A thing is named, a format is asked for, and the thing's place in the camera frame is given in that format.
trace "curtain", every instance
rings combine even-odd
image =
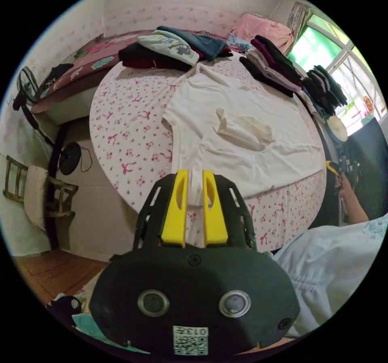
[[[312,10],[310,6],[301,2],[295,2],[287,21],[287,26],[291,29],[294,36],[294,42],[286,50],[285,56],[288,56],[291,52],[293,45],[302,35],[303,30],[305,29],[305,24],[311,16]]]

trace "window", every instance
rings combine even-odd
[[[348,104],[336,109],[348,134],[387,111],[377,81],[360,51],[339,28],[318,15],[308,20],[289,58],[309,71],[322,65],[341,86]]]

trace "white t-shirt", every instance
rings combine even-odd
[[[313,331],[346,303],[375,260],[387,226],[388,214],[351,226],[313,228],[273,256],[289,275],[300,304],[289,337]]]

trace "stack of folded clothes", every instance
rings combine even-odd
[[[137,37],[137,42],[118,52],[118,58],[125,67],[177,69],[183,72],[199,60],[211,61],[216,57],[232,55],[223,40],[165,26],[159,26],[149,36]]]
[[[307,72],[303,79],[303,91],[309,96],[318,113],[328,119],[335,109],[347,105],[347,99],[338,83],[321,65]]]
[[[278,48],[267,38],[256,36],[251,40],[254,49],[249,50],[240,62],[256,80],[259,80],[289,97],[303,88],[301,76]]]

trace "pink pillow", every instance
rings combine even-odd
[[[251,42],[257,35],[263,36],[269,39],[282,53],[294,41],[291,29],[287,26],[249,13],[244,14],[237,21],[232,34],[248,42]]]

